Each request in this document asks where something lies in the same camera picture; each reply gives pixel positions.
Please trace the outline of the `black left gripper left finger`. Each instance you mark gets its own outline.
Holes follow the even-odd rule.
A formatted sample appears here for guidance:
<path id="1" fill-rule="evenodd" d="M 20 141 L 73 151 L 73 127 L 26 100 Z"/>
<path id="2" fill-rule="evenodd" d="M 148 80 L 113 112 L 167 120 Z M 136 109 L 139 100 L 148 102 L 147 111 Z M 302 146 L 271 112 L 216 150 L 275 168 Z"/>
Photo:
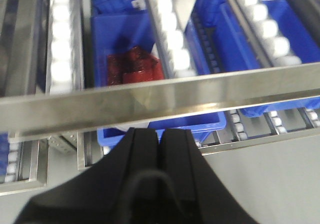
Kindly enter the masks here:
<path id="1" fill-rule="evenodd" d="M 29 199 L 16 223 L 154 223 L 158 184 L 131 178 L 158 166 L 154 129 L 131 128 L 92 167 L 73 179 Z"/>

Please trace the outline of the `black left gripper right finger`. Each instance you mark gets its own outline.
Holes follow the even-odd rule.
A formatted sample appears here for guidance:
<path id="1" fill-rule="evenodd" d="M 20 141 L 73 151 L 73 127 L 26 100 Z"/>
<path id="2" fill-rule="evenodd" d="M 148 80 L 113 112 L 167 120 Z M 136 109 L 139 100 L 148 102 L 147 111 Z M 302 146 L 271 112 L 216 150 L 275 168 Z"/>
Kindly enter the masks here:
<path id="1" fill-rule="evenodd" d="M 193 223 L 256 223 L 204 159 L 190 130 L 165 130 L 159 146 L 160 167 Z"/>

